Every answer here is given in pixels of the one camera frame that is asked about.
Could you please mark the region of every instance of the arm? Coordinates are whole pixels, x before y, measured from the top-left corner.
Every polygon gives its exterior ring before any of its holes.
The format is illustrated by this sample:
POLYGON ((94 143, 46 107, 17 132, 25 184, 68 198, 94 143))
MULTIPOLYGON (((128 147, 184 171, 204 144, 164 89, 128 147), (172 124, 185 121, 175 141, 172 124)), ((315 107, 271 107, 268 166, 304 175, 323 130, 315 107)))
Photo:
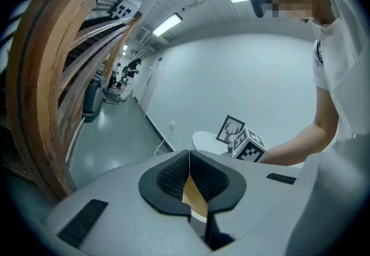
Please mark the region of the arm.
POLYGON ((316 115, 311 125, 295 138, 270 149, 261 163, 272 165, 295 165, 324 150, 332 141, 338 127, 339 116, 330 93, 317 88, 316 115))
POLYGON ((136 72, 136 73, 137 73, 137 72, 139 72, 139 71, 138 71, 137 69, 130 69, 130 68, 128 68, 128 69, 127 69, 127 72, 136 72))

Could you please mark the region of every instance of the hallway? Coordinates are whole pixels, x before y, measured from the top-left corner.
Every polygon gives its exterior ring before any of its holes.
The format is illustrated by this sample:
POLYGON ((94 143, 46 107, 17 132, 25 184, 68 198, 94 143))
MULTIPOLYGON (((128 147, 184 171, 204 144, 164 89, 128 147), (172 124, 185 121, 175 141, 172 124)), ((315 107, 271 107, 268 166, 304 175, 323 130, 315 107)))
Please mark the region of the hallway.
MULTIPOLYGON (((82 188, 107 170, 152 157, 160 143, 133 98, 103 103, 99 116, 84 123, 77 137, 69 164, 73 181, 82 188)), ((164 146, 160 151, 167 152, 164 146)))

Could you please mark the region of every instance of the black slot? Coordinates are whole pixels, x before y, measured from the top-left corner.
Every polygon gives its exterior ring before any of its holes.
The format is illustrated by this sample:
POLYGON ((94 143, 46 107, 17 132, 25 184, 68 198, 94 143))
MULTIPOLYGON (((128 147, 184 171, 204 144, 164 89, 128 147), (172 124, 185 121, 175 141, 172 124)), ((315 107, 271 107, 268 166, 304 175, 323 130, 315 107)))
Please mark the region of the black slot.
POLYGON ((108 203, 92 199, 78 212, 77 215, 62 229, 58 237, 78 248, 88 233, 93 228, 96 221, 99 219, 108 203))
POLYGON ((297 178, 279 175, 275 173, 268 174, 266 178, 269 178, 271 180, 279 181, 282 183, 293 185, 297 178))

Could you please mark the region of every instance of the door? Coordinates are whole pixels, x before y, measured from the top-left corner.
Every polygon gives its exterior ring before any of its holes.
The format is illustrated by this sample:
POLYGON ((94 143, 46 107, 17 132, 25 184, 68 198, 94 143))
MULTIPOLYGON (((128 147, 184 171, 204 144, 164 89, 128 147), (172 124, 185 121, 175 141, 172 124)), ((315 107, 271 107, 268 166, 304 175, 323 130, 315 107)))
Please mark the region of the door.
POLYGON ((146 83, 146 88, 144 90, 143 96, 141 97, 141 100, 139 103, 144 113, 147 112, 151 97, 153 96, 153 92, 156 89, 156 86, 164 70, 164 67, 165 67, 165 60, 163 60, 163 58, 159 58, 154 63, 151 69, 151 74, 148 78, 148 81, 146 83))

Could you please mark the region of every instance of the white t-shirt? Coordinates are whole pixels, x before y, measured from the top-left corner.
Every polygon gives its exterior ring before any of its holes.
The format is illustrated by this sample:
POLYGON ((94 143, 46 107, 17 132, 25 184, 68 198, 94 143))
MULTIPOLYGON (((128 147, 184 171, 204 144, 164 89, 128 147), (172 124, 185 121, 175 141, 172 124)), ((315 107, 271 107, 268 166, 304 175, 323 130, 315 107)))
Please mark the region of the white t-shirt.
POLYGON ((323 63, 313 49, 315 84, 331 94, 339 114, 338 140, 370 133, 369 19, 358 0, 330 0, 336 20, 312 27, 323 63))
POLYGON ((116 65, 116 67, 114 67, 113 69, 113 77, 118 77, 118 74, 119 74, 119 70, 118 70, 118 66, 116 65))

